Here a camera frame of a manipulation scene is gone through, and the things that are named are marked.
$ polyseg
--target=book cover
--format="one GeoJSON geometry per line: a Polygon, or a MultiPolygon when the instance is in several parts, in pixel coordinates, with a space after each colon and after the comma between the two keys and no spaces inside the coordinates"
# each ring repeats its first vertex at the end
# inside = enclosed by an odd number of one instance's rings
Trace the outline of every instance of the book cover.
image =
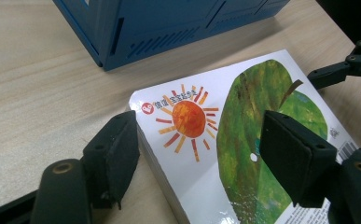
{"type": "Polygon", "coordinates": [[[286,114],[340,149],[349,134],[283,49],[136,91],[142,152],[181,223],[327,223],[294,207],[259,155],[265,110],[286,114]]]}

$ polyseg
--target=barcode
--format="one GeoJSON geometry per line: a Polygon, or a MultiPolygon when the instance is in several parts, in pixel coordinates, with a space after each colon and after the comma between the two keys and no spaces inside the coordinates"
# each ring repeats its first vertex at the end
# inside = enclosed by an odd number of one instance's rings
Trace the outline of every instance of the barcode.
{"type": "Polygon", "coordinates": [[[343,160],[347,160],[356,150],[357,148],[354,146],[352,142],[347,142],[343,144],[342,148],[340,149],[340,157],[343,160]]]}

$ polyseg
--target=black mechanical arm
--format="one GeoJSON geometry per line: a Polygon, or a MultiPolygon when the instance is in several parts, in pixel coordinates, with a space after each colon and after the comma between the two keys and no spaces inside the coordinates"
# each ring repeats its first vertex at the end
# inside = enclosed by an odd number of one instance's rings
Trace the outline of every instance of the black mechanical arm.
{"type": "Polygon", "coordinates": [[[361,224],[361,148],[342,164],[337,149],[296,120],[266,111],[260,153],[294,204],[331,204],[331,224],[361,224]]]}
{"type": "Polygon", "coordinates": [[[361,40],[344,62],[314,70],[308,79],[316,89],[321,89],[344,81],[346,76],[361,77],[361,40]]]}
{"type": "Polygon", "coordinates": [[[121,208],[139,159],[134,111],[114,116],[83,150],[81,160],[46,168],[40,187],[0,207],[0,223],[92,223],[91,208],[121,208]]]}

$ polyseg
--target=ventilation slot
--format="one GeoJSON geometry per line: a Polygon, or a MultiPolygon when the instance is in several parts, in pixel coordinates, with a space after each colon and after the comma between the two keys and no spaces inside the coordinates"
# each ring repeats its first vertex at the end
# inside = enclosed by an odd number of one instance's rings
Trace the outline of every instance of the ventilation slot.
{"type": "Polygon", "coordinates": [[[119,36],[121,35],[121,30],[122,30],[122,24],[124,24],[124,18],[119,18],[117,21],[117,29],[116,32],[114,34],[114,41],[113,41],[113,46],[111,48],[111,54],[115,54],[116,50],[117,50],[117,44],[119,41],[119,36]]]}
{"type": "Polygon", "coordinates": [[[229,30],[231,28],[235,28],[239,25],[246,24],[246,21],[250,21],[253,19],[253,12],[247,11],[242,15],[226,18],[222,21],[218,21],[215,24],[215,28],[213,28],[210,33],[229,30]]]}
{"type": "Polygon", "coordinates": [[[198,30],[199,27],[196,27],[133,43],[130,45],[130,53],[127,58],[129,59],[133,56],[139,56],[153,51],[160,51],[175,46],[176,44],[186,42],[189,39],[192,39],[198,30]]]}

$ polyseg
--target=table surface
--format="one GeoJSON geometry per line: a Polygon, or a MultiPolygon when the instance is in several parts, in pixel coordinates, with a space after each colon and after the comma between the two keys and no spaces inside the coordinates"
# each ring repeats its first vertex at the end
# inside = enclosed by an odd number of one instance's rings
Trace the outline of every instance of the table surface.
{"type": "MultiPolygon", "coordinates": [[[[311,0],[259,21],[110,72],[96,66],[50,0],[0,0],[0,205],[38,188],[55,161],[82,156],[139,89],[287,49],[305,74],[344,60],[354,45],[311,0]]],[[[361,77],[319,91],[361,147],[361,77]]],[[[103,223],[175,223],[141,156],[122,210],[103,223]]]]}

